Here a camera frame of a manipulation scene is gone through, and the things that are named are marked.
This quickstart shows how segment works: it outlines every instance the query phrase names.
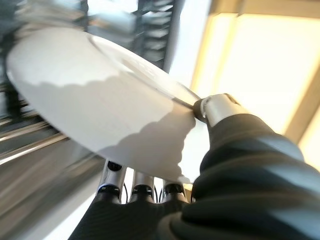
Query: metal rail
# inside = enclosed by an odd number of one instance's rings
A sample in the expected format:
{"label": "metal rail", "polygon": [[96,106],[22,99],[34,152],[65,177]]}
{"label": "metal rail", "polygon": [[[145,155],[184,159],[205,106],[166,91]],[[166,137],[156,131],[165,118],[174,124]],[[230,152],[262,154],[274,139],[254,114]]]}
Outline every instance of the metal rail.
{"label": "metal rail", "polygon": [[11,160],[17,159],[19,157],[22,157],[24,155],[27,155],[29,153],[32,153],[34,151],[37,151],[39,149],[42,149],[44,147],[47,147],[49,145],[63,141],[65,139],[67,139],[67,136],[63,135],[62,133],[57,133],[55,135],[52,135],[52,136],[47,137],[45,139],[42,139],[40,141],[36,141],[36,142],[31,143],[29,145],[20,147],[20,148],[13,150],[11,152],[3,153],[0,155],[0,165],[5,164]]}
{"label": "metal rail", "polygon": [[48,127],[49,124],[47,122],[41,121],[35,124],[31,124],[16,130],[12,130],[12,131],[8,131],[5,132],[3,134],[0,134],[0,143],[5,141],[5,140],[9,140],[9,139],[13,139],[22,135],[26,135],[26,134],[30,134],[30,133],[34,133],[38,130],[44,129],[46,127]]}
{"label": "metal rail", "polygon": [[[22,117],[25,119],[34,118],[36,116],[38,116],[38,113],[36,111],[28,111],[28,112],[22,114]],[[11,122],[12,122],[12,119],[9,117],[1,118],[0,119],[0,127],[3,125],[7,125]]]}

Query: white plate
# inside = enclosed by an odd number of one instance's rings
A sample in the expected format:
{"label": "white plate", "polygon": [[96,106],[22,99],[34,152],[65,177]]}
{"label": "white plate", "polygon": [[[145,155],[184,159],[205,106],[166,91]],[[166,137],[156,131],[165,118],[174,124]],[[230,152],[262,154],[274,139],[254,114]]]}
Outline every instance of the white plate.
{"label": "white plate", "polygon": [[187,107],[197,96],[129,50],[47,28],[13,48],[7,69],[43,118],[91,151],[171,181],[199,174],[209,140]]}

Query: black fabric sleeve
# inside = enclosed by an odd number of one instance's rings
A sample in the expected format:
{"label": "black fabric sleeve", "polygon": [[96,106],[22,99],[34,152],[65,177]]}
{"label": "black fabric sleeve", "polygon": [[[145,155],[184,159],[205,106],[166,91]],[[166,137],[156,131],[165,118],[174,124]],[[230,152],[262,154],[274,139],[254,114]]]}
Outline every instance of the black fabric sleeve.
{"label": "black fabric sleeve", "polygon": [[320,240],[320,174],[251,114],[208,129],[195,203],[162,219],[159,240]]}

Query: robotic hand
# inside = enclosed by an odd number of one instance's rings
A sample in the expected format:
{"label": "robotic hand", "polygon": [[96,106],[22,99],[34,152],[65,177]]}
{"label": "robotic hand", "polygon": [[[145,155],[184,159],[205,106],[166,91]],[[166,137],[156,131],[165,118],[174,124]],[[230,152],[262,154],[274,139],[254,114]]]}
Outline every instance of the robotic hand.
{"label": "robotic hand", "polygon": [[119,204],[100,189],[70,239],[319,240],[320,174],[299,148],[227,94],[196,102],[194,114],[210,139],[195,202],[176,191],[155,204],[140,187],[144,197]]}

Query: silver metal joint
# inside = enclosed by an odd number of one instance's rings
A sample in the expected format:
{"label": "silver metal joint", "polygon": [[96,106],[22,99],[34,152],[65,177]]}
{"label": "silver metal joint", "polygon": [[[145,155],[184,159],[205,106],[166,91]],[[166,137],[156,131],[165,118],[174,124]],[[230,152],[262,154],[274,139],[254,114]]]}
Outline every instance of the silver metal joint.
{"label": "silver metal joint", "polygon": [[111,167],[111,164],[113,164],[113,162],[105,160],[98,190],[103,186],[112,185],[119,188],[121,196],[122,188],[125,182],[127,167],[120,166],[117,164],[119,168],[114,168]]}
{"label": "silver metal joint", "polygon": [[202,100],[200,110],[210,127],[232,115],[249,113],[229,94],[208,96]]}

